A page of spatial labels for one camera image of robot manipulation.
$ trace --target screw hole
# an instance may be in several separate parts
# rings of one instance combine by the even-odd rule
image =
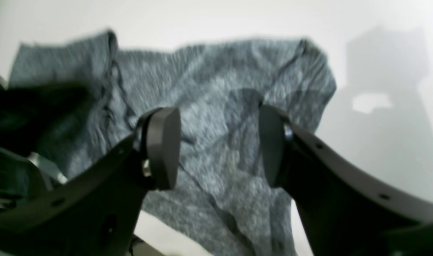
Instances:
[[[57,206],[62,205],[64,202],[65,202],[65,199],[64,199],[64,198],[60,198],[60,199],[57,199],[57,200],[55,200],[54,202],[52,202],[52,203],[50,204],[50,206],[52,206],[52,207],[57,207]]]
[[[379,194],[379,197],[382,198],[382,199],[384,199],[384,200],[390,200],[390,196],[387,196],[384,193]]]

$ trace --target white table surface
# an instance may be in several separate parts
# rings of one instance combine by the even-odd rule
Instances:
[[[338,84],[317,135],[433,202],[433,0],[0,0],[0,74],[9,76],[20,42],[64,44],[106,28],[122,49],[311,38]],[[294,211],[297,251],[309,255]],[[192,241],[197,254],[184,249],[187,238],[157,221],[141,213],[136,233],[163,253],[204,253]]]

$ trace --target white background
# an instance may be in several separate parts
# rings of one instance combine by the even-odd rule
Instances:
[[[0,0],[0,74],[20,42],[63,44],[106,28],[122,49],[311,38],[338,84],[317,135],[433,202],[433,0]]]

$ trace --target heathered gray fabric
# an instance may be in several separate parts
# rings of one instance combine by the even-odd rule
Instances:
[[[10,87],[82,80],[94,95],[46,134],[38,153],[73,178],[127,136],[145,111],[176,106],[177,186],[143,210],[216,256],[295,255],[291,198],[263,178],[258,106],[285,110],[314,132],[335,92],[325,55],[307,39],[253,39],[173,53],[118,50],[112,32],[64,47],[22,45]],[[73,136],[60,136],[73,127]]]

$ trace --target gray t-shirt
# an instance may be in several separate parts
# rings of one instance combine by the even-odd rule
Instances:
[[[263,176],[258,108],[274,105],[317,129],[336,85],[312,42],[252,39],[165,53],[119,50],[109,31],[64,47],[22,45],[9,86],[69,80],[85,81],[93,99],[38,148],[65,176],[95,163],[143,112],[178,107],[176,188],[150,192],[142,209],[216,256],[296,254],[291,198]]]

